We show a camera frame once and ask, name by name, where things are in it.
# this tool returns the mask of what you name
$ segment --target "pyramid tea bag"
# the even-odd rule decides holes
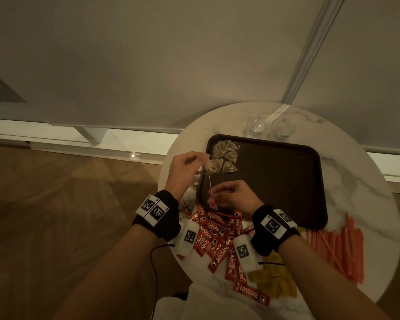
[[[225,148],[226,153],[229,153],[231,151],[236,151],[240,148],[240,145],[238,145],[237,143],[233,143],[231,140],[227,140],[226,143],[227,143]]]
[[[238,171],[237,167],[235,167],[232,162],[225,162],[224,167],[222,168],[222,173],[231,173],[237,171]]]
[[[221,158],[225,155],[226,152],[226,143],[223,141],[218,142],[218,144],[213,146],[212,159],[215,160],[217,158]]]
[[[237,161],[237,155],[238,155],[237,151],[231,151],[224,157],[226,159],[228,159],[230,162],[232,162],[233,164],[235,164],[235,162]]]
[[[219,173],[223,163],[224,163],[223,159],[208,160],[203,165],[203,169],[201,170],[200,174],[210,175],[213,173]]]

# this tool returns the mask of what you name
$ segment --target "metal strip on wall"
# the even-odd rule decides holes
[[[292,104],[345,0],[325,0],[284,92],[282,103]]]

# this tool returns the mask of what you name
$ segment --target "beige wall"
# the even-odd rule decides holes
[[[293,105],[400,154],[400,0],[345,0]]]
[[[0,118],[184,128],[281,101],[323,0],[0,0]]]

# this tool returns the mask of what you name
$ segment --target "brown tray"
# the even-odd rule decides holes
[[[236,167],[238,172],[211,175],[212,186],[221,182],[244,180],[265,204],[282,209],[301,227],[319,230],[328,222],[325,190],[319,154],[304,145],[267,140],[212,136],[206,152],[212,154],[219,141],[230,139],[240,148]],[[197,201],[210,209],[208,176],[202,175],[197,189]],[[218,207],[220,211],[231,209]]]

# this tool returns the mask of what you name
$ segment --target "wooden floor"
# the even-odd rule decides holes
[[[0,319],[50,318],[129,229],[159,172],[156,165],[0,146]],[[400,194],[396,199],[400,208]],[[169,249],[156,251],[155,261],[159,296],[187,291],[190,280]],[[114,319],[149,319],[154,286],[147,262]],[[400,319],[400,265],[379,305]]]

